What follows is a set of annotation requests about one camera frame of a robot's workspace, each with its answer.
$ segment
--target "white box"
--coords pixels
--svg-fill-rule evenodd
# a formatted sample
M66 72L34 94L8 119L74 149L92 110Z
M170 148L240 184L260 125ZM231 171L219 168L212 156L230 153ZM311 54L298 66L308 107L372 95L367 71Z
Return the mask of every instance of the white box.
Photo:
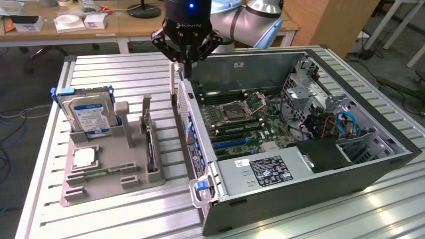
M55 26L56 26L58 33L66 33L66 32L74 32L74 31L86 30L86 26L84 26L83 20L79 20L72 25L60 24L60 23L58 23L56 19L54 21L55 21Z
M42 16L11 16L19 32L42 31L44 20Z
M359 33L355 45L349 51L349 53L360 53L363 50L363 46L367 45L367 42L369 40L369 35L364 33L363 31Z
M88 15L84 20L87 29L106 29L107 28L107 14Z

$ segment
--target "green circuit board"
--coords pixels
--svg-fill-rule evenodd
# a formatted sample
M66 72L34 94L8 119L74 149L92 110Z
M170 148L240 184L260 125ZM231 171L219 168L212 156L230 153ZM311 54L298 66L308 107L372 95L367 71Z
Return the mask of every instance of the green circuit board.
M219 160L283 149L296 142L276 102L262 93L259 97L259 92L244 101L200 104L200 109L214 145L250 138L243 145L215 149Z

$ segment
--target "metal slotted table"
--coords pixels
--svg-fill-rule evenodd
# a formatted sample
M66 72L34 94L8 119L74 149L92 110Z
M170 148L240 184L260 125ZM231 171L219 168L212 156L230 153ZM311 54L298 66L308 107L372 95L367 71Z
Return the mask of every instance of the metal slotted table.
M376 90L328 49L311 48L385 115L413 143L425 148L425 129ZM170 61L160 53L68 58L59 87L115 87L118 101L131 104L130 120L142 115L144 94L152 94L166 185L92 201L60 206L70 124L54 104L16 238L204 238L192 206L188 173L170 97ZM341 91L320 78L332 93ZM425 154L383 177L365 191L238 228L220 238L389 238L425 235Z

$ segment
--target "robotic arm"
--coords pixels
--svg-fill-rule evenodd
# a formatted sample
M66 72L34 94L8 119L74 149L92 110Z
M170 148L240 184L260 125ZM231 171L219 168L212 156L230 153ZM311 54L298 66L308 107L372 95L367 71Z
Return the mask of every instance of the robotic arm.
M283 24L283 0L251 0L247 6L242 0L164 2L166 19L163 28L152 34L152 43L171 61L184 64L186 78L191 77L192 64L230 41L270 47ZM175 46L167 44L166 36Z

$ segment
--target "blue hard drive label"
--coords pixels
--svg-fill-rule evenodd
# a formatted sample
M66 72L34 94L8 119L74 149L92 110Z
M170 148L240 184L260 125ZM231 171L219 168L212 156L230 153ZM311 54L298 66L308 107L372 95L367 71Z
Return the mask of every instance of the blue hard drive label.
M262 187L294 179L280 156L251 161L250 164Z
M104 111L103 104L90 104L74 107L80 125L87 134L103 134L111 126Z

